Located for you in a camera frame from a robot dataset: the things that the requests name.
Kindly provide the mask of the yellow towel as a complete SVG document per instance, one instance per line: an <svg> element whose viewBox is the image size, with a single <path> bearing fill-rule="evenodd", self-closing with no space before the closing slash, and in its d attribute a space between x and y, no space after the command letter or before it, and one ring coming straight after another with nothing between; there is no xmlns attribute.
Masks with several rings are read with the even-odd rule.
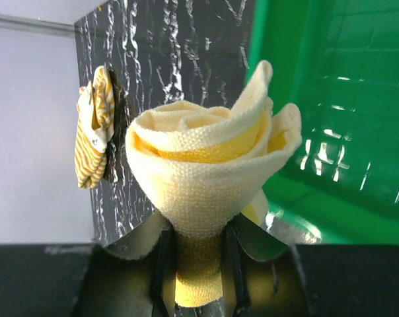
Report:
<svg viewBox="0 0 399 317"><path fill-rule="evenodd" d="M224 226L239 213L263 223L262 186L301 145L298 107L273 111L272 75L263 60L232 108L181 100L144 111L126 131L131 172L176 232L179 306L221 298Z"/></svg>

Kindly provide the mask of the orange striped towel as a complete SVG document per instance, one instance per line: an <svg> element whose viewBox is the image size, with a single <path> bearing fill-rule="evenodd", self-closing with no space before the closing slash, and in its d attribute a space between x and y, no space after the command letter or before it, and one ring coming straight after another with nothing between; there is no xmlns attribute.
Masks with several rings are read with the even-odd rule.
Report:
<svg viewBox="0 0 399 317"><path fill-rule="evenodd" d="M75 173L78 187L89 190L104 175L107 144L114 135L114 90L106 66L97 67L93 80L79 89L77 111Z"/></svg>

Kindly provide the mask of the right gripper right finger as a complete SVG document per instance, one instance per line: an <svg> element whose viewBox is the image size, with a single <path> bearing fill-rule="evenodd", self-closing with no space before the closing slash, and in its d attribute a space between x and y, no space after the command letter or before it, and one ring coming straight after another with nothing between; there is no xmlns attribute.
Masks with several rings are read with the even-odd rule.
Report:
<svg viewBox="0 0 399 317"><path fill-rule="evenodd" d="M222 283L227 316L399 316L399 245L287 245L237 215Z"/></svg>

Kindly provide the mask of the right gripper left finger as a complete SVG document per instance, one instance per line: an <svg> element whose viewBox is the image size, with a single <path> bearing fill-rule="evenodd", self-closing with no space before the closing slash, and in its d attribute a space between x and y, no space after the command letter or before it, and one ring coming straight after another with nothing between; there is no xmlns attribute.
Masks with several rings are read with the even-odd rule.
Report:
<svg viewBox="0 0 399 317"><path fill-rule="evenodd" d="M108 246L0 244L0 316L172 316L174 256L157 212Z"/></svg>

